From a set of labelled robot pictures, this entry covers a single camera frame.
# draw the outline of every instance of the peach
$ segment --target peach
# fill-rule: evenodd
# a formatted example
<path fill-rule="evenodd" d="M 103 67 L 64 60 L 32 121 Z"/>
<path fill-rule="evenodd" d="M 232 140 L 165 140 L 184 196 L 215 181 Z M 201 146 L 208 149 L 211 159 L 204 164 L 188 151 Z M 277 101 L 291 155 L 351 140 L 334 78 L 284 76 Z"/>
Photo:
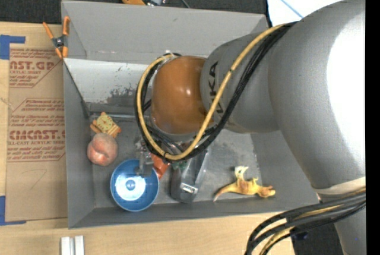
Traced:
<path fill-rule="evenodd" d="M 97 133 L 87 146 L 87 157 L 100 166 L 108 166 L 118 156 L 118 144 L 106 133 Z"/>

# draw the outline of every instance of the blue plastic bowl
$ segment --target blue plastic bowl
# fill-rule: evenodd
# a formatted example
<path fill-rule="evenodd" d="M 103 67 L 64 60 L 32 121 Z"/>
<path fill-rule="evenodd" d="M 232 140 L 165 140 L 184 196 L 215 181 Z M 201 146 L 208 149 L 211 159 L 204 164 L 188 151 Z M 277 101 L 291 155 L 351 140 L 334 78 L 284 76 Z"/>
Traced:
<path fill-rule="evenodd" d="M 150 207 L 159 194 L 160 181 L 152 169 L 149 177 L 136 175 L 137 159 L 120 163 L 112 173 L 110 188 L 115 202 L 122 209 L 139 212 Z"/>

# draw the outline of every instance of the orange clamp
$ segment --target orange clamp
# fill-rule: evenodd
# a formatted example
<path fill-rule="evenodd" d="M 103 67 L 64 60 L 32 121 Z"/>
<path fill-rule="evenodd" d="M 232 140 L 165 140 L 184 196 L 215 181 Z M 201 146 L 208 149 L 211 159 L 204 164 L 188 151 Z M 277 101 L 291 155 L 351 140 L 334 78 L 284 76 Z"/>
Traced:
<path fill-rule="evenodd" d="M 70 24 L 70 18 L 68 16 L 65 16 L 63 26 L 62 26 L 62 36 L 61 37 L 54 37 L 51 29 L 49 26 L 43 22 L 42 25 L 45 28 L 45 31 L 47 33 L 47 36 L 49 36 L 49 39 L 52 40 L 55 52 L 57 53 L 57 56 L 59 56 L 60 59 L 66 58 L 68 55 L 68 48 L 65 46 L 65 38 L 69 35 L 69 24 Z"/>

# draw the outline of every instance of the blue tape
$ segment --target blue tape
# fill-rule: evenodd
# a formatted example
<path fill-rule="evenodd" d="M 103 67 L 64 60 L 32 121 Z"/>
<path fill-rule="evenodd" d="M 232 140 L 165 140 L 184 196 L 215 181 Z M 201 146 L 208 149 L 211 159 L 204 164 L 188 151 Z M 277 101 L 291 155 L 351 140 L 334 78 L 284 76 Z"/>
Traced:
<path fill-rule="evenodd" d="M 25 221 L 5 222 L 5 196 L 0 196 L 0 226 L 23 223 L 25 223 Z"/>
<path fill-rule="evenodd" d="M 25 36 L 0 35 L 0 59 L 10 58 L 10 43 L 25 43 Z"/>

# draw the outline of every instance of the black wire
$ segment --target black wire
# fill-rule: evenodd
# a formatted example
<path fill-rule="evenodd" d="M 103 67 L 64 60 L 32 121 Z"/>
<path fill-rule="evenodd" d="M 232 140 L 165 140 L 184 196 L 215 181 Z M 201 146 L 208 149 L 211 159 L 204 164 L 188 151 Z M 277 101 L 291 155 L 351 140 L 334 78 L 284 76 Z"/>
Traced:
<path fill-rule="evenodd" d="M 309 206 L 298 207 L 296 209 L 288 210 L 286 212 L 277 214 L 277 215 L 275 215 L 275 216 L 267 219 L 266 221 L 263 221 L 261 224 L 259 224 L 254 229 L 254 231 L 252 232 L 252 234 L 250 235 L 248 241 L 254 240 L 256 238 L 256 236 L 259 234 L 259 232 L 261 232 L 267 226 L 271 225 L 274 222 L 280 221 L 280 220 L 282 220 L 284 218 L 287 218 L 287 220 L 290 222 L 293 219 L 297 218 L 298 216 L 300 216 L 300 215 L 302 215 L 304 213 L 307 213 L 307 212 L 311 212 L 313 210 L 325 209 L 325 208 L 328 208 L 328 207 L 331 207 L 331 206 L 337 206 L 337 205 L 346 205 L 346 206 L 348 206 L 348 205 L 350 205 L 352 203 L 362 202 L 362 201 L 365 200 L 365 198 L 366 198 L 366 193 L 364 192 L 364 193 L 359 193 L 359 194 L 356 194 L 356 195 L 353 195 L 353 196 L 347 196 L 347 197 L 344 197 L 344 198 L 335 199 L 335 200 L 328 201 L 328 202 L 323 202 L 323 203 L 312 204 L 312 205 L 309 205 Z"/>
<path fill-rule="evenodd" d="M 341 216 L 339 216 L 339 217 L 337 217 L 337 218 L 335 218 L 335 219 L 332 219 L 332 220 L 327 221 L 327 222 L 323 222 L 323 223 L 318 224 L 318 225 L 312 225 L 312 226 L 309 226 L 309 227 L 307 227 L 307 228 L 297 229 L 297 230 L 292 229 L 292 230 L 290 231 L 289 234 L 286 234 L 286 235 L 282 236 L 280 239 L 278 239 L 278 240 L 275 242 L 275 244 L 279 243 L 281 240 L 284 240 L 285 238 L 288 238 L 288 237 L 290 237 L 290 236 L 296 236 L 296 235 L 302 234 L 302 233 L 304 233 L 304 232 L 306 232 L 306 231 L 313 230 L 314 228 L 317 228 L 317 227 L 320 227 L 320 226 L 324 226 L 324 225 L 327 225 L 327 224 L 329 224 L 329 223 L 335 223 L 335 222 L 341 221 L 341 220 L 343 220 L 343 219 L 345 219 L 345 218 L 350 217 L 351 215 L 354 215 L 355 213 L 359 213 L 362 209 L 364 209 L 365 206 L 366 206 L 366 203 L 363 203 L 363 204 L 361 204 L 360 206 L 358 206 L 356 209 L 353 209 L 353 210 L 351 210 L 350 212 L 348 212 L 347 214 L 343 214 L 343 215 L 341 215 Z M 263 252 L 262 255 L 267 255 L 268 252 L 271 250 L 271 248 L 272 248 L 275 244 L 273 244 L 273 245 L 271 245 L 270 247 L 268 247 L 268 248 Z"/>
<path fill-rule="evenodd" d="M 302 226 L 304 224 L 310 224 L 310 223 L 315 223 L 315 222 L 320 223 L 322 220 L 325 220 L 325 219 L 331 219 L 331 218 L 335 218 L 337 216 L 339 217 L 346 212 L 351 212 L 353 209 L 357 208 L 358 205 L 360 205 L 360 204 L 362 204 L 362 202 L 359 204 L 358 203 L 352 204 L 349 207 L 343 207 L 343 208 L 338 207 L 332 211 L 320 213 L 317 215 L 307 216 L 307 217 L 300 218 L 300 219 L 297 219 L 297 220 L 292 221 L 292 222 L 286 222 L 282 225 L 271 228 L 270 230 L 261 234 L 259 237 L 256 237 L 256 239 L 254 239 L 253 241 L 250 241 L 249 249 L 253 250 L 261 241 L 263 241 L 266 238 L 268 238 L 268 237 L 270 237 L 270 236 L 272 236 L 272 235 L 274 235 L 280 231 L 283 231 L 287 228 L 290 228 L 292 226 L 294 226 L 294 227 Z"/>
<path fill-rule="evenodd" d="M 365 201 L 366 201 L 365 196 L 366 196 L 366 193 L 363 192 L 363 193 L 353 195 L 353 196 L 349 196 L 346 198 L 340 198 L 340 199 L 330 201 L 330 202 L 326 202 L 326 203 L 319 203 L 319 204 L 314 204 L 311 206 L 305 206 L 305 207 L 301 207 L 301 208 L 298 208 L 295 210 L 290 210 L 288 212 L 284 212 L 282 214 L 278 214 L 278 215 L 274 216 L 273 218 L 270 218 L 269 220 L 263 222 L 258 227 L 256 227 L 256 229 L 252 232 L 252 234 L 250 235 L 250 237 L 248 239 L 245 254 L 249 254 L 249 252 L 252 252 L 252 250 L 262 240 L 264 240 L 264 239 L 268 238 L 269 236 L 274 235 L 274 234 L 276 234 L 276 233 L 278 233 L 278 232 L 280 232 L 286 228 L 289 228 L 291 226 L 301 226 L 301 225 L 304 225 L 306 223 L 320 222 L 321 220 L 326 219 L 326 218 L 333 218 L 335 215 L 338 215 L 338 217 L 340 218 L 341 216 L 345 215 L 344 214 L 345 212 L 350 213 L 351 211 L 353 211 L 353 209 L 357 208 L 358 206 L 361 206 L 363 204 L 365 205 Z M 328 207 L 334 207 L 334 206 L 339 205 L 339 204 L 341 206 L 332 210 L 332 211 L 320 213 L 317 215 L 307 216 L 307 217 L 300 218 L 300 219 L 296 220 L 297 217 L 299 217 L 300 215 L 302 215 L 304 213 L 313 212 L 313 211 L 318 210 L 318 209 L 325 209 Z M 289 218 L 289 216 L 291 216 L 292 218 L 290 220 L 288 220 L 286 223 L 279 225 L 275 228 L 271 228 L 270 230 L 264 232 L 263 234 L 261 234 L 260 236 L 257 237 L 257 234 L 259 232 L 261 232 L 265 227 L 271 225 L 274 222 L 282 220 L 284 218 Z"/>

